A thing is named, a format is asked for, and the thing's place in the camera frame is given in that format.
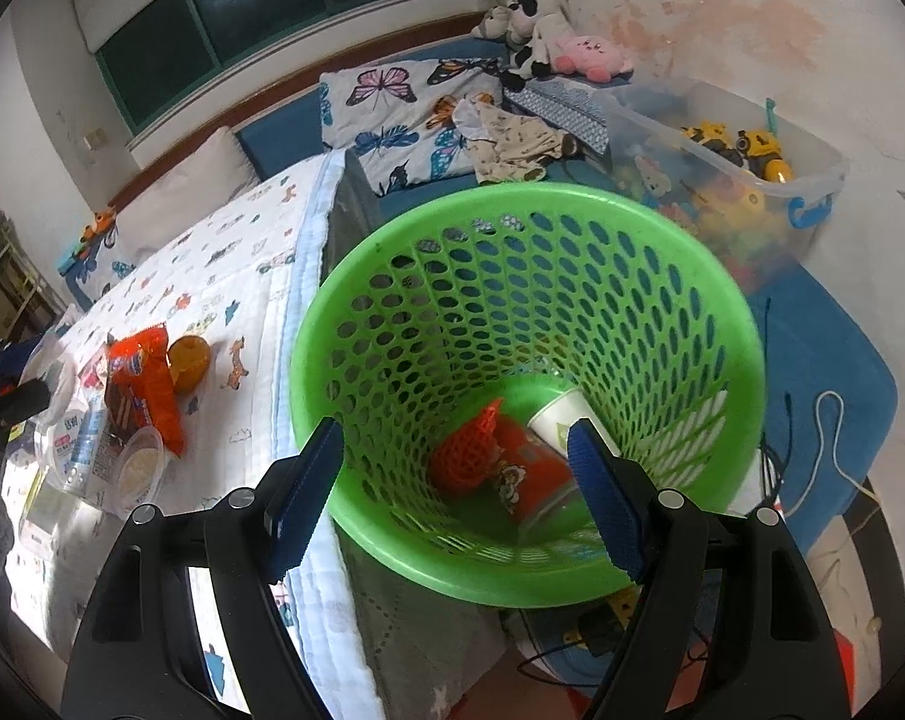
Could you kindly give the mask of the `blue white milk carton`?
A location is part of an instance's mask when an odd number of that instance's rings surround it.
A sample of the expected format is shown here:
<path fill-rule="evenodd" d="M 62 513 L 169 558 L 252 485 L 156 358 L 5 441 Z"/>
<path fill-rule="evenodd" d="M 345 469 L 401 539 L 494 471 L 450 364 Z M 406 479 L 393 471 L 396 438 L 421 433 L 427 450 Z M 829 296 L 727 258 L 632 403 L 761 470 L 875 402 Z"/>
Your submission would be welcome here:
<path fill-rule="evenodd" d="M 111 486 L 124 441 L 106 408 L 70 408 L 52 433 L 52 471 L 64 493 L 96 496 Z"/>

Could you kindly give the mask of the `red paper cup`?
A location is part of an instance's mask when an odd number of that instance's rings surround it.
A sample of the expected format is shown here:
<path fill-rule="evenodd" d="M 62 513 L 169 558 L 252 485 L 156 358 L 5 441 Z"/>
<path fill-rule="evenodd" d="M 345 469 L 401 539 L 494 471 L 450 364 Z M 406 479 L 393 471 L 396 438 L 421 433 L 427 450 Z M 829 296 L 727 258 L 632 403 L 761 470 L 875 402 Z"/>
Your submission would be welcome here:
<path fill-rule="evenodd" d="M 496 418 L 493 489 L 519 530 L 528 532 L 578 496 L 573 472 L 557 450 L 511 416 Z"/>

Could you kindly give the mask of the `white paper cup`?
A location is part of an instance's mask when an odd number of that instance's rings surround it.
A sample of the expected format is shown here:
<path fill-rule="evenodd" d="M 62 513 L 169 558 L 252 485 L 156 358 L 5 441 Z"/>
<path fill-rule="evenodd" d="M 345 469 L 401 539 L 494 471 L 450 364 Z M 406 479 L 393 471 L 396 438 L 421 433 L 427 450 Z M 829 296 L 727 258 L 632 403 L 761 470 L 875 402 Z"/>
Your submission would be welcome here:
<path fill-rule="evenodd" d="M 558 452 L 563 458 L 567 458 L 568 434 L 571 426 L 581 419 L 591 422 L 607 449 L 615 457 L 620 455 L 619 445 L 615 444 L 615 440 L 607 431 L 603 420 L 599 418 L 596 411 L 592 410 L 592 406 L 586 400 L 585 392 L 580 387 L 570 388 L 562 395 L 557 395 L 550 400 L 539 411 L 535 411 L 526 422 L 526 426 L 532 434 L 552 447 L 555 452 Z"/>

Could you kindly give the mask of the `orange snack wrapper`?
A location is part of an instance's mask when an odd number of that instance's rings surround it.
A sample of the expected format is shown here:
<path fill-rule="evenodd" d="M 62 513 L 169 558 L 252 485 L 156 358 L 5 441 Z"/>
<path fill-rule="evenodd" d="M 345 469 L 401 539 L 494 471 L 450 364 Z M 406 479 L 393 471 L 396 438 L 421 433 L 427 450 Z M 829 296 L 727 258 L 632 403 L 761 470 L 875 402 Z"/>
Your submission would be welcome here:
<path fill-rule="evenodd" d="M 178 397 L 167 364 L 169 337 L 162 323 L 109 345 L 109 382 L 132 397 L 133 419 L 140 427 L 155 427 L 166 449 L 181 455 L 185 434 Z"/>

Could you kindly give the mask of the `clear round lidded container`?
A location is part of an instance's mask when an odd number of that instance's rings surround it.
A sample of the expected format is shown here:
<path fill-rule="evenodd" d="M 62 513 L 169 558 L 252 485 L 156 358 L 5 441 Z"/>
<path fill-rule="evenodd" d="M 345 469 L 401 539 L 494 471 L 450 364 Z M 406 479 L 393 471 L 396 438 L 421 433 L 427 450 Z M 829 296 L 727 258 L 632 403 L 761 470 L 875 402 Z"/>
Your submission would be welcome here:
<path fill-rule="evenodd" d="M 168 461 L 158 429 L 140 427 L 117 458 L 117 472 L 112 481 L 112 513 L 127 518 L 139 505 L 151 504 L 160 491 Z"/>

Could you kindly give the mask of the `red foam fruit net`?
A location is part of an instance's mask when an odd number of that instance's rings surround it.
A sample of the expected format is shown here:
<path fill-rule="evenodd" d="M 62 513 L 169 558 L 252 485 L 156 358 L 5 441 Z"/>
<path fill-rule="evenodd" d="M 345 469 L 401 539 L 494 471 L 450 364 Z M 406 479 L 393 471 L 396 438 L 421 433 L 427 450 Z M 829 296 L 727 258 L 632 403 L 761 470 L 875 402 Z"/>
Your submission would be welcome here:
<path fill-rule="evenodd" d="M 492 476 L 500 457 L 495 433 L 501 403 L 501 398 L 490 401 L 433 450 L 428 473 L 431 483 L 443 496 L 462 497 L 475 493 Z"/>

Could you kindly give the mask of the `orange peel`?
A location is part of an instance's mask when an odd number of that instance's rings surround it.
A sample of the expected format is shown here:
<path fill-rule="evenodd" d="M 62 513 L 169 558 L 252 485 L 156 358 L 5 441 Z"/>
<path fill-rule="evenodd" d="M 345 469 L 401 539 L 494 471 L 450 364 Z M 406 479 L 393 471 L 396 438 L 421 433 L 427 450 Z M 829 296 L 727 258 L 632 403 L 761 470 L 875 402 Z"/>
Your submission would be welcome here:
<path fill-rule="evenodd" d="M 174 392 L 189 395 L 199 387 L 212 361 L 212 349 L 200 335 L 184 335 L 167 350 L 167 366 Z"/>

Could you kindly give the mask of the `clear plastic bottle yellow label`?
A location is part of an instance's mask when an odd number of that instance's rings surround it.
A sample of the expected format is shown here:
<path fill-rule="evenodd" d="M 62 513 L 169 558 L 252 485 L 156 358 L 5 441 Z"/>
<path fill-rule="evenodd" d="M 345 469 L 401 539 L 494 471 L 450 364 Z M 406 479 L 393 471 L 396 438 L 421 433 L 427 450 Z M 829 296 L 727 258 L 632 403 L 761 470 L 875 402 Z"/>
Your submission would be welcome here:
<path fill-rule="evenodd" d="M 37 460 L 55 489 L 83 499 L 106 430 L 104 380 L 96 371 L 80 374 L 68 358 L 51 362 L 41 380 L 50 403 L 36 418 Z"/>

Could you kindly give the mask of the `metal shelf rack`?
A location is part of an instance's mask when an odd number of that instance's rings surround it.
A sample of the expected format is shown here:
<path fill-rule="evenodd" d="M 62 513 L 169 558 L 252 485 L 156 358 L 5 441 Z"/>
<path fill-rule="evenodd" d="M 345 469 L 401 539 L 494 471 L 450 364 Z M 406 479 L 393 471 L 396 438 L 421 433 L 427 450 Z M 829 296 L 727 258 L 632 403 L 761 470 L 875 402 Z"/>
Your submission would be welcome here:
<path fill-rule="evenodd" d="M 0 211 L 0 340 L 29 340 L 62 317 L 64 301 L 26 255 Z"/>

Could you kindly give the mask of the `left butterfly pillow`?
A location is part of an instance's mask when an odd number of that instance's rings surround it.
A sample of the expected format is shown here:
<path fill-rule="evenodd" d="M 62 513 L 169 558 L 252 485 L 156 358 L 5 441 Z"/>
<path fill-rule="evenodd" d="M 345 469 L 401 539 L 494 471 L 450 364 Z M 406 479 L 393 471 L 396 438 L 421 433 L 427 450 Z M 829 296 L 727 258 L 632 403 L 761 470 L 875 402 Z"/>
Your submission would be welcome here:
<path fill-rule="evenodd" d="M 135 263 L 124 239 L 117 232 L 109 232 L 86 249 L 84 259 L 71 262 L 62 278 L 71 302 L 88 312 L 104 294 L 128 277 L 133 268 Z"/>

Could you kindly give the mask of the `orange toy on headboard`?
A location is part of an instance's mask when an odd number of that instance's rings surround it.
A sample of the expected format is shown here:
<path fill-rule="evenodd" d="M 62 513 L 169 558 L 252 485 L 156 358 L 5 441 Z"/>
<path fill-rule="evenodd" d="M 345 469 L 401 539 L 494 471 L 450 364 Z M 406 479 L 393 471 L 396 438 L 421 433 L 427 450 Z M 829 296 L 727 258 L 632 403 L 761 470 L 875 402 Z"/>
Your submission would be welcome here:
<path fill-rule="evenodd" d="M 106 234 L 106 232 L 114 226 L 115 219 L 116 211 L 111 210 L 111 208 L 104 211 L 96 211 L 93 216 L 93 223 L 85 226 L 85 229 L 83 229 L 82 235 L 80 236 L 80 241 L 91 242 L 94 238 L 99 238 L 103 234 Z"/>

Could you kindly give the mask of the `white cartoon print blanket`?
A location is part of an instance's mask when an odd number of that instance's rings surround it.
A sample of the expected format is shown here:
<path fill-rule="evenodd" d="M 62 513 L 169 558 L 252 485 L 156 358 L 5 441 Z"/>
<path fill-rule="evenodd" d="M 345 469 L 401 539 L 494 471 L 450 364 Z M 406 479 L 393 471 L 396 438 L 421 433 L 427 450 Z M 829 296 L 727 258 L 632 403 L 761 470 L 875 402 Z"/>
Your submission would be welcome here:
<path fill-rule="evenodd" d="M 200 335 L 207 374 L 179 401 L 185 450 L 167 462 L 156 504 L 205 509 L 256 484 L 292 452 L 288 362 L 320 278 L 376 226 L 358 160 L 329 151 L 287 167 L 153 250 L 41 349 L 34 372 L 68 358 L 104 380 L 104 345 L 162 323 Z M 104 496 L 62 493 L 37 460 L 36 421 L 13 434 L 2 496 L 16 525 L 11 612 L 55 665 L 70 656 L 86 603 L 125 518 Z"/>

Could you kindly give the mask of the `beige patterned clothes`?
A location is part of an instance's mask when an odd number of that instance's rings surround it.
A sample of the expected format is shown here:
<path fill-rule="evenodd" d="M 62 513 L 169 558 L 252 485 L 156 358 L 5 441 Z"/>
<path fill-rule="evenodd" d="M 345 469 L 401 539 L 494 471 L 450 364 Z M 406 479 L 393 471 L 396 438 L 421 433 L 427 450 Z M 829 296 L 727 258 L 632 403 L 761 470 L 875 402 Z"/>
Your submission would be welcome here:
<path fill-rule="evenodd" d="M 543 181 L 552 163 L 580 154 L 571 133 L 534 115 L 508 112 L 487 99 L 459 101 L 452 123 L 466 138 L 480 185 Z"/>

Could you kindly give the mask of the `butterfly print pillow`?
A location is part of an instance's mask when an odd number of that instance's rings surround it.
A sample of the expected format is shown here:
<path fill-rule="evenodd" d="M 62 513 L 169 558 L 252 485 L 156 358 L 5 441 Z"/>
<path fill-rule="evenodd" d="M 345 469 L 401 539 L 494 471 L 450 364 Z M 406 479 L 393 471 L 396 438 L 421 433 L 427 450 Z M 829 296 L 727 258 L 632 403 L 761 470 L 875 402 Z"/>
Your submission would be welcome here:
<path fill-rule="evenodd" d="M 376 195 L 474 171 L 453 121 L 469 99 L 503 99 L 500 62 L 480 57 L 392 60 L 324 73 L 319 86 L 322 143 L 358 158 Z"/>

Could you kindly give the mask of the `black white cow plush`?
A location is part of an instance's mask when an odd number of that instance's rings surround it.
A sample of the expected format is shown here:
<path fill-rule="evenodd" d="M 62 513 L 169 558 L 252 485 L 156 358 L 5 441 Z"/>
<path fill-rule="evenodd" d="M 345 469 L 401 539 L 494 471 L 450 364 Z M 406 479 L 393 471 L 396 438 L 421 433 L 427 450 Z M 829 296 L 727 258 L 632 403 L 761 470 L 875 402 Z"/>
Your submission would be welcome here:
<path fill-rule="evenodd" d="M 552 75 L 550 37 L 569 26 L 562 0 L 510 0 L 485 11 L 471 36 L 500 41 L 510 49 L 510 63 L 500 78 L 508 91 L 517 93 L 529 80 Z"/>

